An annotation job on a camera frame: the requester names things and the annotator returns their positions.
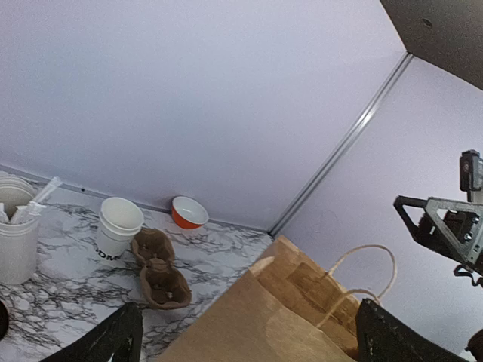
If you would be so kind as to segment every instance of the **brown cardboard cup holder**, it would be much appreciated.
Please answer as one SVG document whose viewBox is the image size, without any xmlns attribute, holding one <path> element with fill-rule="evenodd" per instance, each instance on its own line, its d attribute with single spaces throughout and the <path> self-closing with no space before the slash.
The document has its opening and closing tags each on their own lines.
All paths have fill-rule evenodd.
<svg viewBox="0 0 483 362">
<path fill-rule="evenodd" d="M 141 287 L 153 308 L 177 309 L 191 302 L 186 279 L 173 267 L 173 245 L 165 233 L 142 229 L 132 241 L 132 250 L 137 263 L 143 266 Z"/>
</svg>

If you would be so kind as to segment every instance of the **orange and white bowl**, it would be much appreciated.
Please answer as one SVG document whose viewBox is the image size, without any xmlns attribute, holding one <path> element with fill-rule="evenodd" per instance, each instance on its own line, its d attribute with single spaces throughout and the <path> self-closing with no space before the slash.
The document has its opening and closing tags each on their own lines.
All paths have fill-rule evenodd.
<svg viewBox="0 0 483 362">
<path fill-rule="evenodd" d="M 178 196 L 171 205 L 174 222 L 182 229 L 197 229 L 209 220 L 208 213 L 192 198 Z"/>
</svg>

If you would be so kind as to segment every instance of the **white wall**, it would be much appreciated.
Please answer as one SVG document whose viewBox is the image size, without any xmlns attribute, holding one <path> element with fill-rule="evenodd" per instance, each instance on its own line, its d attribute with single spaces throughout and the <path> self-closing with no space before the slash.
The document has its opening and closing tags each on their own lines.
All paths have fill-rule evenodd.
<svg viewBox="0 0 483 362">
<path fill-rule="evenodd" d="M 378 0 L 0 4 L 0 164 L 268 228 L 401 56 Z"/>
<path fill-rule="evenodd" d="M 482 116 L 481 90 L 413 60 L 359 141 L 282 231 L 325 268 L 360 244 L 390 247 L 399 273 L 384 306 L 458 353 L 483 328 L 483 289 L 454 277 L 455 262 L 412 241 L 392 203 L 397 195 L 465 201 L 459 157 L 483 151 Z M 347 287 L 378 291 L 389 273 L 383 251 L 364 251 L 337 277 Z"/>
</svg>

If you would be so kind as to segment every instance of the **gray marble veining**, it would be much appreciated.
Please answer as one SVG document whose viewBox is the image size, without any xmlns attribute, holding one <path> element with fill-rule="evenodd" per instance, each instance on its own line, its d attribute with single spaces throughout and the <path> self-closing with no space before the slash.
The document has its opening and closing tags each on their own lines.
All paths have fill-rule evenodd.
<svg viewBox="0 0 483 362">
<path fill-rule="evenodd" d="M 0 284 L 11 325 L 0 341 L 0 361 L 39 361 L 74 342 L 125 302 L 143 309 L 142 361 L 161 352 L 224 293 L 267 248 L 262 232 L 208 223 L 184 231 L 164 213 L 143 210 L 147 227 L 173 241 L 175 266 L 193 292 L 190 306 L 149 308 L 139 268 L 126 251 L 110 265 L 94 253 L 97 211 L 102 199 L 59 189 L 48 202 L 38 239 L 38 268 L 21 285 Z"/>
</svg>

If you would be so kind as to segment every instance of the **stack of cups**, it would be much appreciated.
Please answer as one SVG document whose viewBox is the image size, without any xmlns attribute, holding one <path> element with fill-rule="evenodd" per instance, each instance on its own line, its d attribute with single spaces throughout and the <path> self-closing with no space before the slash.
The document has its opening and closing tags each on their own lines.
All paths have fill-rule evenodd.
<svg viewBox="0 0 483 362">
<path fill-rule="evenodd" d="M 13 176 L 0 177 L 0 203 L 11 218 L 17 206 L 27 205 L 35 189 Z M 30 279 L 37 266 L 39 218 L 18 225 L 0 222 L 0 283 L 21 284 Z"/>
<path fill-rule="evenodd" d="M 144 223 L 140 208 L 124 198 L 104 200 L 99 219 L 96 253 L 107 262 L 121 257 Z"/>
</svg>

